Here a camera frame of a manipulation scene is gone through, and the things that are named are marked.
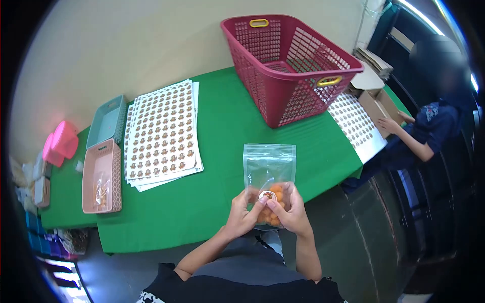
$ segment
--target table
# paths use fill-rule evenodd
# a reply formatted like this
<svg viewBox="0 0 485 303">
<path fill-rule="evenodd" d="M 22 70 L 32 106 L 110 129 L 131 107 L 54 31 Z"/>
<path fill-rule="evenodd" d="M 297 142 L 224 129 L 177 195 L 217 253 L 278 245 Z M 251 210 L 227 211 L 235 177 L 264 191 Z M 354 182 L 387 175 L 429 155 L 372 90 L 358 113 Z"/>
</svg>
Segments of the table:
<svg viewBox="0 0 485 303">
<path fill-rule="evenodd" d="M 50 206 L 41 210 L 44 228 L 97 224 L 107 253 L 165 249 L 206 240 L 226 223 L 231 200 L 243 190 L 243 144 L 297 145 L 296 185 L 306 202 L 348 176 L 362 163 L 329 113 L 269 128 L 233 67 L 191 78 L 200 82 L 198 140 L 204 171 L 138 192 L 121 182 L 120 212 L 86 215 L 81 208 L 81 175 L 86 129 L 79 150 L 52 170 Z M 407 111 L 389 89 L 397 107 Z"/>
</svg>

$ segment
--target plastic container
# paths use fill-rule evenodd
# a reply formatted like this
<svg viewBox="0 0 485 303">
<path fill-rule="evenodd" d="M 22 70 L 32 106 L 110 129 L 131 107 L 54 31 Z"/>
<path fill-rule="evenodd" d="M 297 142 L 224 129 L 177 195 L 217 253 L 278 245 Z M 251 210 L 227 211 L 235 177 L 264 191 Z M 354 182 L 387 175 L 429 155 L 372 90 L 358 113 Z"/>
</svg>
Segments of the plastic container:
<svg viewBox="0 0 485 303">
<path fill-rule="evenodd" d="M 355 57 L 291 16 L 234 17 L 221 28 L 239 78 L 272 128 L 324 112 L 364 70 Z"/>
<path fill-rule="evenodd" d="M 50 181 L 45 176 L 34 183 L 34 203 L 38 208 L 49 206 Z"/>
<path fill-rule="evenodd" d="M 52 138 L 51 148 L 64 157 L 71 159 L 78 149 L 78 144 L 79 138 L 74 125 L 68 121 L 59 123 Z"/>
<path fill-rule="evenodd" d="M 64 156 L 51 148 L 53 138 L 53 133 L 49 134 L 47 137 L 46 143 L 44 144 L 44 149 L 42 150 L 42 159 L 57 167 L 61 167 L 62 162 L 64 162 Z"/>
<path fill-rule="evenodd" d="M 116 144 L 123 139 L 126 117 L 126 98 L 119 95 L 101 105 L 97 110 L 89 129 L 86 149 L 113 138 Z"/>
<path fill-rule="evenodd" d="M 105 210 L 95 207 L 95 176 L 104 173 L 111 176 L 110 190 Z M 86 151 L 82 174 L 82 211 L 84 213 L 108 213 L 121 210 L 121 149 L 113 139 L 101 142 Z"/>
</svg>

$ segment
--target person's right hand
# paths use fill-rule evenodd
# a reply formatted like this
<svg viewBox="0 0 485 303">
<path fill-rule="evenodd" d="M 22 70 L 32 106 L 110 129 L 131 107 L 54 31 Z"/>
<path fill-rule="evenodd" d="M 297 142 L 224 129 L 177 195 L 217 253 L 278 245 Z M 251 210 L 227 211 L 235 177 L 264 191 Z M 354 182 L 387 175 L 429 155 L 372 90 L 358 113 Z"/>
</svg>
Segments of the person's right hand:
<svg viewBox="0 0 485 303">
<path fill-rule="evenodd" d="M 266 205 L 271 208 L 276 216 L 278 216 L 281 224 L 287 230 L 298 236 L 308 235 L 312 232 L 312 229 L 300 193 L 298 193 L 296 186 L 292 182 L 284 183 L 282 189 L 283 195 L 289 197 L 289 199 L 285 200 L 290 203 L 290 210 L 286 212 L 285 209 L 274 200 L 268 200 Z"/>
<path fill-rule="evenodd" d="M 416 121 L 413 117 L 403 111 L 397 111 L 397 114 L 400 115 L 407 123 L 414 123 Z"/>
</svg>

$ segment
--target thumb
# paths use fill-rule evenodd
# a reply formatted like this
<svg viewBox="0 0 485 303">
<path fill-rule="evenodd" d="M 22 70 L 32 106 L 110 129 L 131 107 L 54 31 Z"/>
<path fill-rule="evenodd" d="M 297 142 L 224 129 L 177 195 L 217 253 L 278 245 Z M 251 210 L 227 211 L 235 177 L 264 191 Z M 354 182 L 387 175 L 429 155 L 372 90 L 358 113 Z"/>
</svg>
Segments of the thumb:
<svg viewBox="0 0 485 303">
<path fill-rule="evenodd" d="M 281 222 L 285 221 L 288 217 L 288 213 L 286 212 L 286 210 L 275 200 L 268 200 L 266 205 L 271 208 L 271 210 L 276 214 L 276 216 L 278 216 Z"/>
<path fill-rule="evenodd" d="M 266 201 L 268 201 L 268 197 L 262 196 L 261 199 L 259 199 L 258 201 L 256 201 L 256 203 L 254 203 L 253 208 L 251 209 L 251 211 L 247 215 L 249 217 L 251 217 L 252 219 L 254 219 L 254 221 L 256 221 L 258 219 L 259 213 L 266 206 Z"/>
</svg>

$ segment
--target small bag of orange candy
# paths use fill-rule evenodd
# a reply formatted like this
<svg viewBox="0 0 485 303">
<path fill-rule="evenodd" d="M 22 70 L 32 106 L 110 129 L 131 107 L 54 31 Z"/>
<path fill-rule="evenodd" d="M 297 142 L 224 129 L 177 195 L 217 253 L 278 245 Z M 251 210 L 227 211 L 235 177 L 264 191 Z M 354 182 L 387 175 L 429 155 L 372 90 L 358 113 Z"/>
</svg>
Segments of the small bag of orange candy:
<svg viewBox="0 0 485 303">
<path fill-rule="evenodd" d="M 262 196 L 267 196 L 268 199 L 272 199 L 274 201 L 277 201 L 283 208 L 285 208 L 285 202 L 283 200 L 283 189 L 281 186 L 274 184 L 270 187 L 269 191 L 263 191 L 259 195 L 259 199 L 261 199 Z M 276 214 L 271 210 L 271 208 L 265 206 L 261 213 L 259 213 L 258 216 L 258 221 L 257 223 L 267 223 L 271 226 L 281 226 L 281 222 L 276 216 Z"/>
<path fill-rule="evenodd" d="M 248 208 L 266 195 L 288 211 L 291 207 L 290 197 L 284 193 L 282 185 L 288 181 L 295 181 L 296 145 L 244 144 L 242 161 Z M 266 206 L 259 214 L 255 228 L 276 229 L 273 227 L 283 226 L 276 214 Z"/>
</svg>

